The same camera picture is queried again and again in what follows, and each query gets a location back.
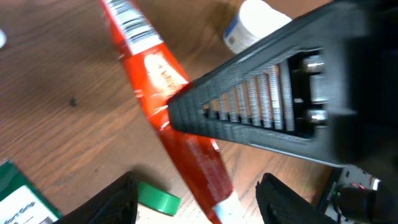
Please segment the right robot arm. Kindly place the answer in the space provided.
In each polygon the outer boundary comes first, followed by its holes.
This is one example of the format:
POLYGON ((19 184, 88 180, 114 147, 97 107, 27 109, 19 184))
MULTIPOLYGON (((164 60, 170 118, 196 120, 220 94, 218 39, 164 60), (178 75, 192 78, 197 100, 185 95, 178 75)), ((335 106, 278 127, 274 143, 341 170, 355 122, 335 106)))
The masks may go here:
POLYGON ((270 173, 265 223, 397 222, 397 2, 332 1, 168 101, 183 133, 337 167, 311 206, 270 173))

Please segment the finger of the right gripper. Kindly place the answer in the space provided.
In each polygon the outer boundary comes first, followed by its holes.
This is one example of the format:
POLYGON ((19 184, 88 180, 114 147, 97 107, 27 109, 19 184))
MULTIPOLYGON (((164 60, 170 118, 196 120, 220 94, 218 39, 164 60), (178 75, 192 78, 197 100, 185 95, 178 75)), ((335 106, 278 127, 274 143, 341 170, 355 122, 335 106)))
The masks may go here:
POLYGON ((323 160, 325 8, 294 19, 171 97, 172 127, 341 167, 323 160))

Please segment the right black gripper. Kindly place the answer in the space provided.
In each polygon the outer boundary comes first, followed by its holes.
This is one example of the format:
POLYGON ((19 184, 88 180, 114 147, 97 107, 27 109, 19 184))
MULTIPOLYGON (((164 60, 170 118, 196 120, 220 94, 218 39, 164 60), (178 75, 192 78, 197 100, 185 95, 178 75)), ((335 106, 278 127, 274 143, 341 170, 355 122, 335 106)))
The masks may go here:
POLYGON ((397 185, 397 2, 325 8, 328 137, 323 160, 397 185))

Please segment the white round tub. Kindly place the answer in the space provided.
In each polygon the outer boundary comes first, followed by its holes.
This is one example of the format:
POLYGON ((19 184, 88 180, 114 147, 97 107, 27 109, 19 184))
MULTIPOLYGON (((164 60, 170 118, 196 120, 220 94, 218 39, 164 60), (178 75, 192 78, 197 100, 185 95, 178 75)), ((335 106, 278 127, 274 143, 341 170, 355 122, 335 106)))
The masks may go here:
POLYGON ((239 54, 291 21, 265 1, 246 0, 225 30, 223 40, 232 53, 239 54))

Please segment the green 3M gloves pack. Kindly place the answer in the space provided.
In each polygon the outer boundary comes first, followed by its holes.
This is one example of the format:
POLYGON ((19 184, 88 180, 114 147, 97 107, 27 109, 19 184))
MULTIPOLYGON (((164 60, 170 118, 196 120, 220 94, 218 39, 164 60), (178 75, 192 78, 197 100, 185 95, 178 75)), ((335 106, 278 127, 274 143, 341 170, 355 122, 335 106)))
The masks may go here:
POLYGON ((1 162, 1 224, 52 224, 62 218, 10 160, 1 162))

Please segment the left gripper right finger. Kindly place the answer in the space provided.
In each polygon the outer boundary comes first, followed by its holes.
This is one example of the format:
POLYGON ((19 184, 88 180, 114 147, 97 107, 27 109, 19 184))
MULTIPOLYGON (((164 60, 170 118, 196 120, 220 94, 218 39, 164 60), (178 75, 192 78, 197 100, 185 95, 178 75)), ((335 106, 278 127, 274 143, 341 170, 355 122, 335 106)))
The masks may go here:
POLYGON ((271 173, 256 185, 256 200, 266 224, 334 224, 271 173))

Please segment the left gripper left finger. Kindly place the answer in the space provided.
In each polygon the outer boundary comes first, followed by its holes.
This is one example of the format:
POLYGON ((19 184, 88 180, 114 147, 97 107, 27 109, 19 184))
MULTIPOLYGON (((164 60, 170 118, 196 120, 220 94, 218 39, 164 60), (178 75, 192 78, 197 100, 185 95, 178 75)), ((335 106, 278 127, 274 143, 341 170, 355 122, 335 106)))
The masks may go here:
POLYGON ((128 171, 55 224, 135 224, 138 198, 137 182, 128 171))

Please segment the green lid jar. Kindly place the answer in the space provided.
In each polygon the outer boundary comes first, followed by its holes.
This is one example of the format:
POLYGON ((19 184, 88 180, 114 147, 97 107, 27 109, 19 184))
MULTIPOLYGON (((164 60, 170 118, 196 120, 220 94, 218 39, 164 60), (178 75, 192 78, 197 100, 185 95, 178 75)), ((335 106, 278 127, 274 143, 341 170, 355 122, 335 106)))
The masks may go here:
POLYGON ((137 224, 176 224, 181 199, 146 182, 138 184, 137 224))

